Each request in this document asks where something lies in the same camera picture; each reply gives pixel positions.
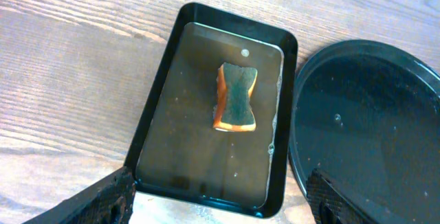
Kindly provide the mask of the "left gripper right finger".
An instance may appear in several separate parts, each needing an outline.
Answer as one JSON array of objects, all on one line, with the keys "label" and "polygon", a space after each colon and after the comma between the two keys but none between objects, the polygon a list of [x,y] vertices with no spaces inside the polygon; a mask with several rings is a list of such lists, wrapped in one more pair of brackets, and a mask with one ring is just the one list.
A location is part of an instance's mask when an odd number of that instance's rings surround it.
[{"label": "left gripper right finger", "polygon": [[307,201],[316,223],[371,224],[375,221],[353,205],[336,187],[327,173],[312,170],[306,180]]}]

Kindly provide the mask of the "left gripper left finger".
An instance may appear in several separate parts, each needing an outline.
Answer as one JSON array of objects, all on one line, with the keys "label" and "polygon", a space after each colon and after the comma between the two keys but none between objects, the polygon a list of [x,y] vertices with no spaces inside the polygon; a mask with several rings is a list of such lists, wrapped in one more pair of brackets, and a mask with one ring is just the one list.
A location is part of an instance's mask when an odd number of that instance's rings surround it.
[{"label": "left gripper left finger", "polygon": [[132,171],[123,166],[25,224],[127,224],[135,193]]}]

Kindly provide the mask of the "orange green scrub sponge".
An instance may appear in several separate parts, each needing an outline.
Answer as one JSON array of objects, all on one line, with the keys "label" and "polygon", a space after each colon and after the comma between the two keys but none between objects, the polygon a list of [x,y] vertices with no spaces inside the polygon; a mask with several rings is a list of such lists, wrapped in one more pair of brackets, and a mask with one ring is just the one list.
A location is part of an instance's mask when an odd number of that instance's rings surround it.
[{"label": "orange green scrub sponge", "polygon": [[225,132],[252,132],[256,120],[250,98],[258,70],[224,63],[218,68],[217,105],[212,127]]}]

